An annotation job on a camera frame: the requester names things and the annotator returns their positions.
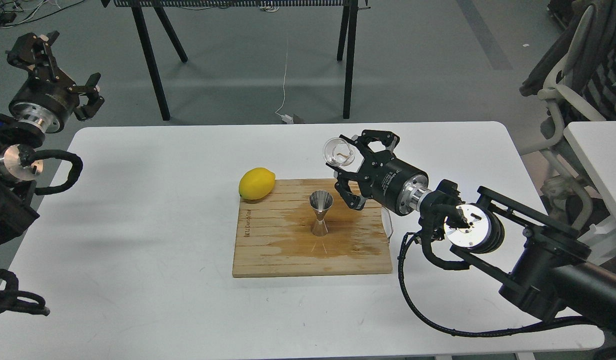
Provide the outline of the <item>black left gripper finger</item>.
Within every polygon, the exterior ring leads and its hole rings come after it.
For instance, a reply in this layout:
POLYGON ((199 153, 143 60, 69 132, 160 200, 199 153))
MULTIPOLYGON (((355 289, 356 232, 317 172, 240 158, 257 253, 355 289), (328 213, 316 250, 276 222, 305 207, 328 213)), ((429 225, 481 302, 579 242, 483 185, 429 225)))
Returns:
POLYGON ((78 105, 73 111, 78 121, 92 119, 104 104, 105 99, 100 95, 98 87, 101 77, 102 75, 96 72, 90 75, 85 85, 68 86, 68 93, 87 98, 86 104, 78 105))
POLYGON ((62 72, 51 48, 59 35, 57 30, 41 35, 23 34, 6 52, 7 63, 27 71, 29 79, 61 84, 62 72))

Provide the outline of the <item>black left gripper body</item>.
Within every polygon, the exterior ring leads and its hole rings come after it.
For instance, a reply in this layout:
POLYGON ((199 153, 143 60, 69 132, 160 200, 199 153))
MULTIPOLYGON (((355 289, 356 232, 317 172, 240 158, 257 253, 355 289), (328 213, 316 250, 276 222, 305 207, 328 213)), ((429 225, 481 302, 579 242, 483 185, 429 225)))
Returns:
POLYGON ((29 75, 14 95, 8 109, 14 117, 23 117, 26 114, 42 117, 42 114, 45 114, 49 125, 43 128, 43 132, 58 133, 65 128, 66 121, 77 106, 77 94, 68 92, 56 82, 29 75))

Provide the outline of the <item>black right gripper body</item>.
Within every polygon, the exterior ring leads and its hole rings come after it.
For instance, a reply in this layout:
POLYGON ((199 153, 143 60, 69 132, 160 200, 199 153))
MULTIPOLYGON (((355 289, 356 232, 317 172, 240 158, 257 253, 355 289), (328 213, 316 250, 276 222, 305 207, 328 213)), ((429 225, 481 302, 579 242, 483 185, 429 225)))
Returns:
POLYGON ((387 152, 372 153, 361 166, 362 178, 370 181, 370 195, 391 212, 406 216, 419 211, 430 193, 428 174, 387 152))

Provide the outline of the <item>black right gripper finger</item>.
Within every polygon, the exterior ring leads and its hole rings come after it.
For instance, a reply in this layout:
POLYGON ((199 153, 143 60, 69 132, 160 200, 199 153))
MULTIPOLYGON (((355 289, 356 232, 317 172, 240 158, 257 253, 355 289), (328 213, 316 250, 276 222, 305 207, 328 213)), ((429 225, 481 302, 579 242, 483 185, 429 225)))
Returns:
POLYGON ((394 160, 394 150, 401 140, 394 132, 372 129, 365 129, 361 135, 354 138, 346 137, 343 134, 340 134, 338 137, 349 145, 354 146, 363 157, 362 162, 370 162, 372 166, 379 166, 394 160), (384 150, 379 152, 372 150, 370 144, 373 142, 381 143, 384 146, 384 150))
POLYGON ((337 180, 334 187, 347 207, 360 211, 365 207, 366 201, 371 198, 371 178, 369 175, 350 172, 340 167, 333 167, 334 176, 337 180), (349 182, 356 182, 360 194, 354 194, 349 182))

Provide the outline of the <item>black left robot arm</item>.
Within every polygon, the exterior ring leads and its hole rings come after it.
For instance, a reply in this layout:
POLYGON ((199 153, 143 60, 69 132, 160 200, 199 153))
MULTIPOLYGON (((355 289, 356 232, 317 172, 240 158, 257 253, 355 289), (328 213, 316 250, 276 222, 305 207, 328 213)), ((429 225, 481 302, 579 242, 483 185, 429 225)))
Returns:
POLYGON ((39 218, 31 207, 33 196, 68 191, 82 173, 77 154, 41 149, 46 135, 61 132, 71 115, 79 121, 93 118, 105 102, 98 87, 100 73, 78 85, 59 68, 51 49, 58 37, 57 30, 29 32, 6 53, 11 66, 27 71, 27 79, 8 106, 10 114, 0 113, 0 246, 20 237, 39 218), (70 162, 70 171, 64 183, 39 187, 43 161, 49 158, 70 162))

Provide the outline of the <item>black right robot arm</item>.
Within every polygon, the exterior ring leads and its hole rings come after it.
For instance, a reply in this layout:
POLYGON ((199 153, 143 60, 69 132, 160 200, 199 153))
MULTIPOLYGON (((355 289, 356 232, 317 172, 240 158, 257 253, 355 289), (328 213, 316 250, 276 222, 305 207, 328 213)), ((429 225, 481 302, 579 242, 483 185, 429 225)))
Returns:
POLYGON ((488 187, 465 202, 458 184, 429 175, 399 159, 400 137, 366 129, 324 144, 334 187, 347 207, 360 211, 369 199, 395 215, 418 212, 420 230, 407 232, 397 257, 402 296, 413 314, 439 332, 464 338, 499 338, 559 328, 593 325, 616 337, 616 274, 589 262, 591 248, 578 231, 488 187), (518 328, 467 332, 442 326, 413 303, 404 265, 412 244, 430 264, 445 271, 475 267, 500 282, 500 296, 537 323, 518 328))

